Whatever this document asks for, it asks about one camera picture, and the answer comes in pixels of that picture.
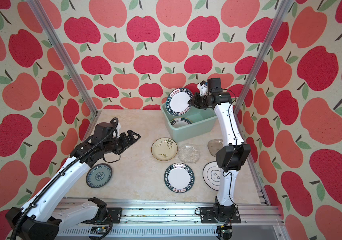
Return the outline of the green rim plate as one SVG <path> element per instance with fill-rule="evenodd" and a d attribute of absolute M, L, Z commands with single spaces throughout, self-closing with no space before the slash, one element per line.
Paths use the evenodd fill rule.
<path fill-rule="evenodd" d="M 191 190 L 195 183 L 195 174 L 186 164 L 175 163 L 165 170 L 164 182 L 166 187 L 177 194 Z"/>
<path fill-rule="evenodd" d="M 192 124 L 192 121 L 187 118 L 175 118 L 171 120 L 171 125 L 174 128 L 181 128 L 181 127 L 188 126 L 191 124 Z"/>
<path fill-rule="evenodd" d="M 193 97 L 193 93 L 187 88 L 177 88 L 167 97 L 165 106 L 170 115 L 180 116 L 187 113 L 191 106 L 188 101 Z"/>

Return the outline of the green rim plate back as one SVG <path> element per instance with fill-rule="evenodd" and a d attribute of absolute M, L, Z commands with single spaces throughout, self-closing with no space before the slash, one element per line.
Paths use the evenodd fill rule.
<path fill-rule="evenodd" d="M 181 127 L 188 126 L 191 124 L 192 124 L 192 121 L 187 118 L 175 118 L 171 120 L 171 125 L 174 128 L 181 128 Z"/>

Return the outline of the green rim plate front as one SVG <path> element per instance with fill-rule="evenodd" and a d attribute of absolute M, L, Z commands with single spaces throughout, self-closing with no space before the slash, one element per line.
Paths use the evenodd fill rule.
<path fill-rule="evenodd" d="M 166 187 L 177 194 L 191 190 L 195 183 L 195 174 L 186 164 L 175 163 L 165 170 L 164 182 Z"/>

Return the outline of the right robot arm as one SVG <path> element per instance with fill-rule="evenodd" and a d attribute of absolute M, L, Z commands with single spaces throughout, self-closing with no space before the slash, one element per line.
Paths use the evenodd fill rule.
<path fill-rule="evenodd" d="M 198 84 L 188 104 L 197 109 L 213 109 L 220 124 L 223 147 L 216 153 L 216 162 L 221 169 L 220 188 L 214 204 L 215 218 L 225 222 L 236 214 L 234 201 L 235 182 L 241 167 L 245 164 L 251 147 L 245 143 L 236 124 L 231 94 L 224 92 L 221 79 L 211 78 Z"/>

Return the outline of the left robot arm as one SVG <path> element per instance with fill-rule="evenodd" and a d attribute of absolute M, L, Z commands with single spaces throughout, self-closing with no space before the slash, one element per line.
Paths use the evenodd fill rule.
<path fill-rule="evenodd" d="M 56 236 L 80 223 L 106 225 L 107 230 L 99 237 L 103 239 L 113 229 L 113 217 L 107 204 L 90 198 L 79 207 L 54 215 L 53 212 L 63 197 L 85 173 L 106 154 L 120 156 L 135 144 L 141 135 L 132 130 L 120 133 L 118 118 L 109 123 L 96 125 L 94 134 L 78 144 L 65 164 L 54 177 L 21 208 L 12 207 L 6 219 L 12 228 L 11 239 L 53 240 Z"/>

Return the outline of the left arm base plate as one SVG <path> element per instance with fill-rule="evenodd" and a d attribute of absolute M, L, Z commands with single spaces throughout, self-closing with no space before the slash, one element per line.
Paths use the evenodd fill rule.
<path fill-rule="evenodd" d="M 89 220 L 89 223 L 96 225 L 119 224 L 122 210 L 122 208 L 103 208 L 97 211 L 96 216 Z"/>

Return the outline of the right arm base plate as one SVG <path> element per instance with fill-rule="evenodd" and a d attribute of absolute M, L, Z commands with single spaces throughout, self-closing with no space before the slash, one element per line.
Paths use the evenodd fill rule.
<path fill-rule="evenodd" d="M 240 224 L 242 222 L 236 206 L 200 208 L 198 216 L 202 224 Z"/>

